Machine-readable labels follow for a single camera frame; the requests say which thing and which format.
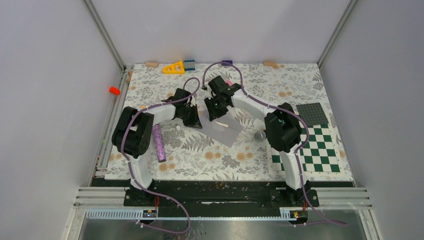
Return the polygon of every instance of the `red plastic piece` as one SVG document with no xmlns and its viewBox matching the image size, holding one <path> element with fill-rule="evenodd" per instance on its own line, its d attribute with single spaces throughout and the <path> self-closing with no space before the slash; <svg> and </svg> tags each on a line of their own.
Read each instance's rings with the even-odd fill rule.
<svg viewBox="0 0 424 240">
<path fill-rule="evenodd" d="M 228 85 L 233 85 L 234 83 L 233 82 L 231 82 L 230 80 L 225 80 L 225 82 L 228 84 Z"/>
<path fill-rule="evenodd" d="M 114 86 L 111 86 L 109 88 L 109 92 L 112 93 L 112 94 L 115 94 L 115 95 L 121 94 L 121 91 L 118 88 L 114 87 Z"/>
</svg>

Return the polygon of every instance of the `white wall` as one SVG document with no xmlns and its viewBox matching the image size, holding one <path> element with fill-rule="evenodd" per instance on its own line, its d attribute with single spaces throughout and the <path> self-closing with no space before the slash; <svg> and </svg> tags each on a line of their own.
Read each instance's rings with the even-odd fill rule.
<svg viewBox="0 0 424 240">
<path fill-rule="evenodd" d="M 93 0 L 127 64 L 316 63 L 349 0 Z"/>
<path fill-rule="evenodd" d="M 321 68 L 385 240 L 424 235 L 424 1 L 359 1 Z"/>
<path fill-rule="evenodd" d="M 80 0 L 0 1 L 0 239 L 57 240 L 119 69 Z"/>
</svg>

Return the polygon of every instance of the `chessboard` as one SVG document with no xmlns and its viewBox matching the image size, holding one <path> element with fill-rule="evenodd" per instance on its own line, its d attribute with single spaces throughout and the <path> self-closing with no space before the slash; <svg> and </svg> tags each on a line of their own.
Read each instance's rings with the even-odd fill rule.
<svg viewBox="0 0 424 240">
<path fill-rule="evenodd" d="M 340 176 L 344 174 L 340 152 L 336 147 L 335 135 L 331 126 L 321 124 L 309 126 L 309 142 L 299 151 L 303 170 L 308 177 Z M 306 130 L 302 128 L 302 143 L 306 139 Z M 272 177 L 285 177 L 283 163 L 277 150 L 268 148 L 268 170 Z"/>
</svg>

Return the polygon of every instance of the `metal frame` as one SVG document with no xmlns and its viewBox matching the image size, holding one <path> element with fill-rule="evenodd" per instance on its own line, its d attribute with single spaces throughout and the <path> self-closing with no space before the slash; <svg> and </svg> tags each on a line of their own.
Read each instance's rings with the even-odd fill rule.
<svg viewBox="0 0 424 240">
<path fill-rule="evenodd" d="M 121 70 L 125 70 L 125 62 L 122 60 L 117 48 L 114 45 L 114 42 L 111 39 L 111 36 L 109 35 L 108 31 L 105 28 L 105 25 L 103 24 L 102 20 L 100 19 L 99 14 L 97 13 L 96 8 L 94 7 L 94 4 L 91 0 L 82 0 L 85 7 L 87 8 L 88 12 L 90 13 L 90 16 L 93 19 L 93 22 L 95 26 L 97 27 L 101 37 L 104 40 L 104 43 L 106 44 L 107 48 L 109 49 L 110 53 L 113 56 L 113 59 L 115 60 L 116 64 L 119 66 Z"/>
<path fill-rule="evenodd" d="M 324 51 L 322 52 L 321 56 L 318 59 L 318 68 L 320 69 L 321 66 L 324 63 L 324 60 L 326 59 L 327 55 L 329 54 L 330 49 L 333 47 L 334 42 L 336 41 L 337 37 L 339 36 L 340 31 L 345 26 L 346 21 L 348 20 L 349 16 L 351 15 L 355 5 L 357 4 L 358 0 L 350 0 L 349 4 L 347 4 L 346 9 L 343 12 L 343 15 L 341 15 L 340 21 L 338 21 L 337 26 L 335 27 L 330 40 L 328 41 L 327 45 L 324 48 Z"/>
<path fill-rule="evenodd" d="M 381 240 L 382 235 L 377 225 L 373 206 L 368 197 L 367 189 L 364 187 L 313 187 L 316 190 L 320 207 L 318 210 L 356 210 L 361 218 L 362 225 L 369 240 Z M 68 231 L 68 240 L 77 240 L 83 221 L 90 211 L 120 213 L 116 219 L 131 212 L 139 212 L 143 209 L 153 207 L 127 207 L 124 206 L 125 189 L 123 187 L 80 187 L 74 201 L 75 214 Z M 298 207 L 280 208 L 282 212 L 296 210 Z M 163 220 L 183 221 L 185 217 L 162 217 Z M 228 221 L 286 221 L 281 217 L 194 217 L 198 220 L 228 220 Z"/>
<path fill-rule="evenodd" d="M 121 94 L 114 97 L 113 104 L 110 107 L 107 125 L 104 129 L 97 154 L 97 156 L 99 156 L 96 164 L 97 170 L 106 169 L 108 166 L 109 156 L 112 151 L 112 142 L 110 141 L 110 139 L 112 139 L 112 131 L 118 123 L 122 108 L 124 107 L 125 96 L 128 91 L 128 84 L 125 82 L 128 78 L 128 71 L 128 69 L 125 70 L 117 84 L 117 88 L 120 90 Z"/>
</svg>

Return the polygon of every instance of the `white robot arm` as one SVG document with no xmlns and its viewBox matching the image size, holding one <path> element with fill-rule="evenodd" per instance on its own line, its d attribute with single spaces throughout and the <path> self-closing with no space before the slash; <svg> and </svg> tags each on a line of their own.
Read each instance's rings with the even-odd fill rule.
<svg viewBox="0 0 424 240">
<path fill-rule="evenodd" d="M 186 98 L 191 93 L 177 88 L 174 96 L 164 100 L 163 102 L 174 102 Z M 133 116 L 138 112 L 133 107 L 125 107 L 119 117 L 119 121 L 112 135 L 112 144 L 121 152 L 121 143 L 124 133 Z M 152 176 L 147 165 L 146 151 L 149 148 L 152 136 L 152 128 L 166 120 L 175 118 L 182 119 L 182 123 L 186 127 L 202 128 L 199 120 L 198 109 L 195 99 L 191 97 L 185 101 L 169 103 L 167 105 L 158 106 L 141 112 L 134 120 L 124 143 L 124 152 L 131 155 L 134 159 L 130 162 L 132 172 L 143 188 L 148 188 L 152 183 Z M 139 188 L 134 179 L 131 184 L 135 188 Z"/>
<path fill-rule="evenodd" d="M 211 98 L 204 100 L 209 120 L 212 121 L 228 111 L 227 106 L 243 109 L 265 123 L 266 136 L 271 147 L 279 152 L 285 171 L 286 184 L 297 191 L 302 187 L 301 178 L 306 183 L 304 171 L 299 172 L 294 150 L 301 143 L 301 127 L 299 122 L 291 115 L 271 108 L 248 98 L 237 83 L 229 86 L 221 76 L 217 76 L 208 83 Z M 293 108 L 284 103 L 279 107 L 293 112 Z"/>
</svg>

